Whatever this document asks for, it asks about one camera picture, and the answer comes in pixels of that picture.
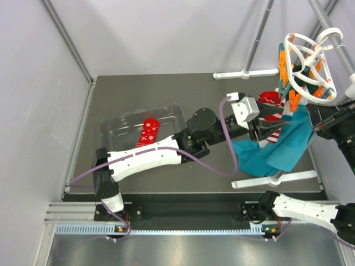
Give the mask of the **red striped santa sock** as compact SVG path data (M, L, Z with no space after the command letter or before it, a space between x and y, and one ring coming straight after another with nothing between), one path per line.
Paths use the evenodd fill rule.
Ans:
M284 107L285 106L285 100L282 100L279 96L279 93L277 91L264 91L258 96L257 101L262 104L266 104L269 106L273 107ZM267 117L262 117L262 121L281 121L282 119L282 114L283 111L269 115ZM271 134L266 140L261 141L259 146L264 147L266 145L266 141L269 143L275 144L278 141L278 138L280 136L281 129L276 130L274 133Z

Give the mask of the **white round clip hanger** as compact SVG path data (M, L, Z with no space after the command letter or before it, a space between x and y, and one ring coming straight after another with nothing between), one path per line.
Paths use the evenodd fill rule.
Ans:
M342 38L340 29L323 30L315 40L299 34L289 33L279 45L278 61L280 81L278 93L289 104L290 112L298 106L312 102L326 105L337 97L325 52L334 47L328 37L334 34Z

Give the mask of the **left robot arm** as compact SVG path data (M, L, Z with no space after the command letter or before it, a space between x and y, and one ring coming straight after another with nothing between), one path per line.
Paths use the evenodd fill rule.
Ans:
M94 194L107 208L112 219L124 217L126 207L119 182L131 175L160 166L180 165L190 161L200 162L210 153L209 146L231 143L236 137L249 135L252 141L264 140L285 122L265 121L265 117L283 111L281 106L259 103L249 96L232 103L232 115L224 117L224 99L216 114L201 108L186 122L178 133L142 147L124 151L96 151L93 166Z

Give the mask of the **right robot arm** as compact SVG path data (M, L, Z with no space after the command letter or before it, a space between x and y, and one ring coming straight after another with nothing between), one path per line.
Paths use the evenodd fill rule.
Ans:
M354 168L354 101L338 106L319 106L308 104L307 111L316 134L327 140L335 140L347 163ZM317 172L303 171L257 177L237 181L235 186L278 186L283 182L292 182L316 178ZM354 203L325 204L314 203L289 197L283 193L267 191L262 194L257 207L262 218L297 219L320 226L334 233L342 244L354 248Z

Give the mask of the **dark green sock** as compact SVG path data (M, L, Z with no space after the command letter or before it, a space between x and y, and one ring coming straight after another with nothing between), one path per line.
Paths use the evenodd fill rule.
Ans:
M293 72L297 72L297 71L300 71L302 69L302 65L297 65L295 64L293 66ZM310 75L310 68L308 66L306 66L303 71L301 72L302 75L306 76L306 77L309 77ZM313 84L309 84L309 83L306 83L305 81L303 81L302 79L298 78L298 77L294 77L294 80L295 82L300 86L300 87L303 87L303 88L307 88L308 89L308 92L313 95L316 90L318 89L318 86L317 85L313 85Z

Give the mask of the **teal cloth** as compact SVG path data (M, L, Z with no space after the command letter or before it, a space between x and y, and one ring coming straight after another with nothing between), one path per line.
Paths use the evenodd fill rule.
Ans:
M255 177L272 176L277 171L290 172L305 152L313 135L308 111L300 105L292 116L284 115L289 124L281 129L277 142L261 147L251 140L233 141L239 169Z

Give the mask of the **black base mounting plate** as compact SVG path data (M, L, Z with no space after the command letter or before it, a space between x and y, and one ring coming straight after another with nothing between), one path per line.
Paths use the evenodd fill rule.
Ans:
M93 194L67 193L63 201L95 203L95 221L122 218L135 229L232 228L247 222L282 222L283 218L259 207L260 198L261 193L125 193L121 211L106 210L108 204Z

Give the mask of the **red snowflake bear sock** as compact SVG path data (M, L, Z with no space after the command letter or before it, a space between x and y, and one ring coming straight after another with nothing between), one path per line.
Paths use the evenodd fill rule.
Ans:
M160 123L157 119L147 118L143 123L143 128L135 148L153 144L157 138L159 127Z

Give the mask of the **clear plastic bin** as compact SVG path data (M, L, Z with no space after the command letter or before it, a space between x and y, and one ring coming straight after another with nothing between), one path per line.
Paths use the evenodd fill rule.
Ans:
M160 123L155 142L135 148L147 118ZM186 128L186 116L179 103L166 103L134 110L106 119L99 124L99 143L93 166L105 167L111 177L120 181L130 175L166 165L179 165L182 155L177 152L174 135Z

